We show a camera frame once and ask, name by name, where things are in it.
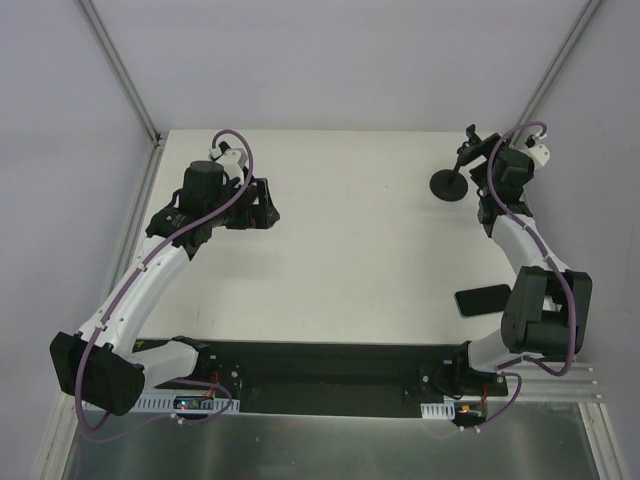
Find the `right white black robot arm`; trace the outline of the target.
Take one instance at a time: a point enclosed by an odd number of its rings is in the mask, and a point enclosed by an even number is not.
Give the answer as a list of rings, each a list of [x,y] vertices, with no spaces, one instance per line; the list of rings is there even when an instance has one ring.
[[[516,281],[499,329],[468,344],[468,360],[450,369],[451,385],[473,394],[484,385],[485,372],[522,362],[564,376],[584,342],[593,281],[552,252],[523,199],[525,185],[549,157],[544,136],[532,136],[522,150],[508,146],[510,138],[498,133],[482,139],[468,127],[466,136],[457,164],[485,159],[469,172],[479,196],[478,219],[505,254]]]

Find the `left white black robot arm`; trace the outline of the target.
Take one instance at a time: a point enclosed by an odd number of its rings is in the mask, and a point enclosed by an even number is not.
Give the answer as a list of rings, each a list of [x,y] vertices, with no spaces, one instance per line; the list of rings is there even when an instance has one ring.
[[[152,216],[136,259],[103,305],[78,332],[52,340],[61,390],[122,416],[145,390],[177,378],[188,388],[204,387],[213,372],[204,342],[177,336],[136,351],[142,326],[215,228],[266,230],[279,218],[267,179],[235,163],[192,162],[181,188]]]

